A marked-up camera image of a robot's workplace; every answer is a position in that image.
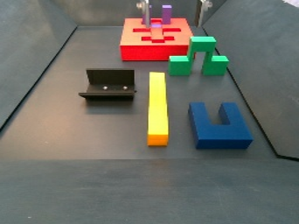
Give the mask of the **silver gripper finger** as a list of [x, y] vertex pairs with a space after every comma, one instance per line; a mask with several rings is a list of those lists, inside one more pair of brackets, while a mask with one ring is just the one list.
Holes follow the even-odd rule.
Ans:
[[211, 0], [198, 0], [196, 26], [202, 26], [204, 12], [212, 7]]
[[150, 18], [150, 0], [140, 0], [136, 3], [136, 8], [143, 12], [143, 22], [146, 27], [150, 27], [151, 18]]

